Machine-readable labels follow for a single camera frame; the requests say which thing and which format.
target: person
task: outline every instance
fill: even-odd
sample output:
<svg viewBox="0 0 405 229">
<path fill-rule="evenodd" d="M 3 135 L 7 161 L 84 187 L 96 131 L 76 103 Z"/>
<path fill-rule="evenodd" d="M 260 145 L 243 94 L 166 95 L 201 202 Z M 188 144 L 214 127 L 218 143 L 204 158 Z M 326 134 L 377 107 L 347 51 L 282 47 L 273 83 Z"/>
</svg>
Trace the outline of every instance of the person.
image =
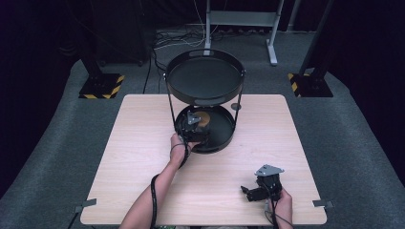
<svg viewBox="0 0 405 229">
<path fill-rule="evenodd" d="M 157 205 L 162 206 L 164 198 L 170 188 L 176 172 L 179 170 L 182 161 L 185 157 L 185 145 L 181 142 L 177 134 L 173 134 L 170 138 L 171 151 L 170 159 L 155 181 Z M 196 142 L 188 143 L 188 150 L 197 145 Z M 292 228 L 292 197 L 283 189 L 278 200 L 276 211 L 277 223 L 280 229 Z M 119 229 L 148 229 L 151 227 L 153 217 L 153 202 L 151 186 L 149 185 L 135 200 L 131 208 L 125 215 Z"/>
</svg>

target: round black tray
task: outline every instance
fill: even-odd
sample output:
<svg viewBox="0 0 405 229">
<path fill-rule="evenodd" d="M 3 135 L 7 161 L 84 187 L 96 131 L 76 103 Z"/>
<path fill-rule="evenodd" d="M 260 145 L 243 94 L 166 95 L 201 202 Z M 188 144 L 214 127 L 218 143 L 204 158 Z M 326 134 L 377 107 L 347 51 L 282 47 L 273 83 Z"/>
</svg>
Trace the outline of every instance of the round black tray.
<svg viewBox="0 0 405 229">
<path fill-rule="evenodd" d="M 209 136 L 204 144 L 196 145 L 192 152 L 199 154 L 212 154 L 225 148 L 232 139 L 235 131 L 235 120 L 230 112 L 221 107 L 193 107 L 184 108 L 176 118 L 175 126 L 179 127 L 181 118 L 187 115 L 187 112 L 206 112 L 210 116 L 209 121 Z M 178 134 L 181 133 L 179 128 L 176 128 Z"/>
<path fill-rule="evenodd" d="M 217 106 L 241 92 L 245 69 L 234 56 L 217 50 L 184 52 L 170 61 L 165 80 L 169 92 L 195 106 Z"/>
</svg>

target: hand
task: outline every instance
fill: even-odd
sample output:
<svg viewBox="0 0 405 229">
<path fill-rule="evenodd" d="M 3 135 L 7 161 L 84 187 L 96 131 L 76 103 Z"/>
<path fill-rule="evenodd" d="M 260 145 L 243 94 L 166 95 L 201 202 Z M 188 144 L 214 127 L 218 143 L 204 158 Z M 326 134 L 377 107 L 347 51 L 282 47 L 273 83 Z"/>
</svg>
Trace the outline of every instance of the hand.
<svg viewBox="0 0 405 229">
<path fill-rule="evenodd" d="M 177 167 L 180 167 L 180 165 L 185 157 L 184 143 L 182 143 L 182 141 L 180 140 L 180 138 L 177 134 L 173 134 L 172 137 L 170 138 L 170 141 L 171 141 L 170 149 L 172 149 L 172 151 L 170 152 L 170 162 L 177 165 Z M 189 142 L 188 151 L 191 152 L 191 149 L 193 149 L 193 147 L 197 144 L 199 144 L 199 143 L 198 142 Z"/>
<path fill-rule="evenodd" d="M 292 196 L 286 189 L 281 190 L 280 199 L 277 202 L 276 215 L 277 224 L 280 229 L 292 228 Z"/>
</svg>

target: table top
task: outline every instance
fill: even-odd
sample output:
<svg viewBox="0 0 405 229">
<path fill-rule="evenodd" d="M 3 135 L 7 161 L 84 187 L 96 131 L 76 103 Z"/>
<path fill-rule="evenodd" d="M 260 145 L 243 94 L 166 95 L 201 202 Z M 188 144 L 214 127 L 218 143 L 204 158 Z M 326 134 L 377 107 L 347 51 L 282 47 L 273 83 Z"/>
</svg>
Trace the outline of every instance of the table top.
<svg viewBox="0 0 405 229">
<path fill-rule="evenodd" d="M 175 115 L 187 106 L 171 98 Z M 222 106 L 234 115 L 236 101 Z M 215 154 L 193 153 L 178 170 L 157 225 L 270 225 L 265 201 L 249 202 L 241 190 L 258 187 L 254 173 L 264 164 L 285 170 L 280 180 L 293 197 L 295 225 L 327 221 L 325 210 L 313 206 L 320 197 L 285 98 L 243 94 L 241 106 L 229 145 Z M 88 196 L 96 205 L 84 208 L 81 222 L 120 224 L 167 164 L 173 133 L 167 94 L 126 95 Z"/>
</svg>

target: gray carpet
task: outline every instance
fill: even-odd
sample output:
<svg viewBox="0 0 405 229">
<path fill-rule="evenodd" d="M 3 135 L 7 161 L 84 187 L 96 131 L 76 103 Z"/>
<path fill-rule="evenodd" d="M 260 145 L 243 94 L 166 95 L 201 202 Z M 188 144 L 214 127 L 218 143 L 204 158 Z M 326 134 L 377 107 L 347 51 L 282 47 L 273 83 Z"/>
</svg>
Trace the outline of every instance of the gray carpet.
<svg viewBox="0 0 405 229">
<path fill-rule="evenodd" d="M 229 52 L 244 64 L 244 94 L 286 97 L 319 194 L 335 204 L 328 210 L 328 222 L 314 228 L 403 228 L 404 187 L 348 89 L 327 74 L 333 98 L 297 98 L 292 92 L 287 75 L 299 71 L 312 37 L 280 32 L 275 41 L 277 67 L 269 64 L 267 36 L 225 38 L 214 41 L 212 49 Z M 192 49 L 159 49 L 158 61 L 167 64 Z M 90 191 L 122 98 L 142 93 L 148 63 L 110 64 L 102 71 L 125 75 L 117 97 L 79 99 L 88 74 L 80 61 L 73 66 L 48 130 L 0 200 L 0 228 L 68 227 L 74 206 Z M 152 65 L 147 94 L 166 93 L 160 77 Z M 77 218 L 73 228 L 89 227 Z"/>
</svg>

